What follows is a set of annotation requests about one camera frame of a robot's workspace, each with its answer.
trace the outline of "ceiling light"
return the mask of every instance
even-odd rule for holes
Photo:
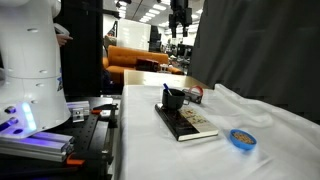
[[[143,16],[142,18],[143,19],[152,19],[152,17],[149,17],[149,16]]]
[[[170,5],[170,0],[161,0],[162,4]]]
[[[126,13],[126,11],[124,11],[124,10],[118,10],[119,11],[119,13]]]
[[[157,11],[157,10],[154,10],[154,9],[150,9],[149,12],[153,13],[153,14],[160,14],[160,11]]]
[[[189,29],[188,30],[189,33],[197,32],[197,31],[198,31],[198,29]]]
[[[125,18],[126,17],[126,13],[119,13],[119,16],[122,17],[122,18]]]
[[[196,13],[201,14],[203,12],[202,9],[200,9],[199,11],[197,11]]]
[[[149,21],[150,19],[141,18],[140,20]]]
[[[199,24],[200,21],[193,21],[192,24]]]
[[[155,17],[156,15],[151,14],[151,13],[146,13],[146,16]]]
[[[169,26],[169,21],[159,24],[161,27]]]
[[[164,6],[160,6],[160,5],[158,5],[158,4],[155,4],[155,5],[153,6],[153,8],[155,8],[155,9],[159,9],[159,10],[161,10],[161,11],[163,11],[163,10],[166,10],[166,9],[167,9],[166,7],[164,7]]]
[[[124,6],[121,6],[120,8],[119,8],[119,10],[127,10],[127,7],[124,7]]]
[[[126,3],[126,2],[119,1],[119,3],[120,3],[121,6],[127,6],[127,3]]]
[[[199,25],[198,24],[192,24],[189,26],[189,29],[198,29]]]

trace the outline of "blue led light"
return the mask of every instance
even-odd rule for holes
[[[31,112],[30,106],[28,103],[23,103],[22,104],[22,109],[25,113]]]
[[[24,111],[24,114],[26,116],[27,122],[28,122],[28,126],[30,130],[36,130],[37,126],[36,123],[34,122],[34,118],[30,109],[30,106],[28,103],[23,103],[22,104],[22,109]]]

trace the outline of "small container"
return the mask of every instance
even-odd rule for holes
[[[168,93],[168,90],[164,89],[162,93],[162,104],[164,107],[170,110],[178,110],[183,106],[185,99],[185,93],[178,89],[169,89],[172,95]]]
[[[244,140],[239,140],[238,138],[236,138],[235,134],[240,135],[242,137],[245,137],[244,139],[248,140],[247,141],[248,143],[246,143]],[[236,147],[244,149],[244,150],[251,150],[257,144],[257,140],[253,136],[251,136],[249,133],[244,132],[239,129],[232,129],[230,131],[230,139]]]

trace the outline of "sofa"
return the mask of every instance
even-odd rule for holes
[[[159,64],[169,64],[167,54],[110,45],[107,57],[103,57],[103,68],[110,73],[113,83],[124,84],[124,70],[136,70],[137,59],[148,59],[157,61]],[[184,74],[174,67],[169,67],[168,71],[172,74]]]

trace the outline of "black curtain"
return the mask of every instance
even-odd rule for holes
[[[320,124],[320,1],[206,0],[188,75]]]
[[[55,22],[73,37],[61,48],[66,96],[99,96],[102,68],[102,0],[62,0]]]

